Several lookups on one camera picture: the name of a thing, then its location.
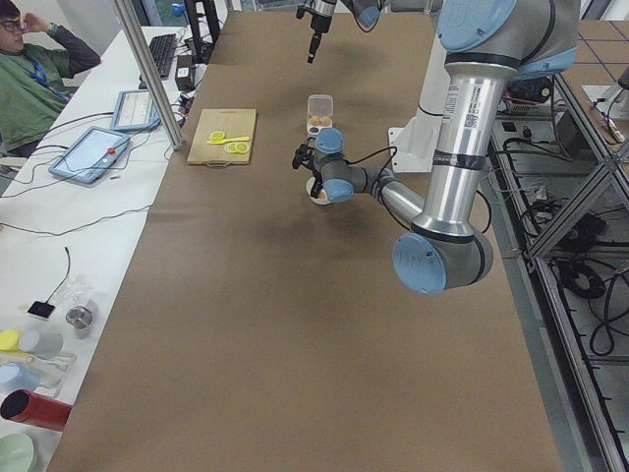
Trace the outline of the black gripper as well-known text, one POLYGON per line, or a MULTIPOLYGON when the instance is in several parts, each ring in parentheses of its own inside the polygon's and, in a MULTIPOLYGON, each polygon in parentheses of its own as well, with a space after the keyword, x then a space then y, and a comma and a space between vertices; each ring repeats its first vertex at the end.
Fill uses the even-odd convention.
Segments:
POLYGON ((330 28, 330 17, 320 15, 318 13, 313 14, 312 17, 312 29, 314 30, 314 34, 312 35, 307 62, 312 64, 315 60, 318 48, 320 46, 321 37, 324 33, 328 33, 330 28))
POLYGON ((320 173, 317 170, 313 170, 314 182, 310 190, 311 195, 319 195, 323 189, 323 183, 320 173))

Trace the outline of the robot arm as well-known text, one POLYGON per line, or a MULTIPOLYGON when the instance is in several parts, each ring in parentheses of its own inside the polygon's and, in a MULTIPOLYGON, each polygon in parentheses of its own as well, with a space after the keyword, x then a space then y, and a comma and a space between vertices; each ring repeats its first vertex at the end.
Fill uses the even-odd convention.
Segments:
POLYGON ((449 87, 429 189, 421 197, 385 168, 354 167, 335 128, 319 132, 305 166, 332 203, 369 193, 410 230, 393 248, 396 273, 422 293, 471 285, 492 264, 487 237, 469 221, 496 112, 508 83, 562 72, 576 58, 577 1, 445 1, 436 35, 449 87))
MULTIPOLYGON (((377 24, 381 13, 391 4, 391 1, 342 1, 363 32, 370 32, 377 24)), ((297 7, 296 18, 301 19, 305 14, 312 16, 310 27, 313 30, 307 62, 312 64, 323 36, 329 32, 337 1, 314 0, 305 1, 297 7)))

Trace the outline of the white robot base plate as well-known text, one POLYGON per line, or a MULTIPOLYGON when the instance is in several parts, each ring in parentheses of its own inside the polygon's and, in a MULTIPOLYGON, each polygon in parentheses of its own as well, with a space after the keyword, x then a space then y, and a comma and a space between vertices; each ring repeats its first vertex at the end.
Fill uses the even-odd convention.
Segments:
POLYGON ((421 132, 411 126, 392 127, 388 129, 388 143, 397 150, 392 157, 392 170, 395 174, 431 171, 431 156, 421 132))

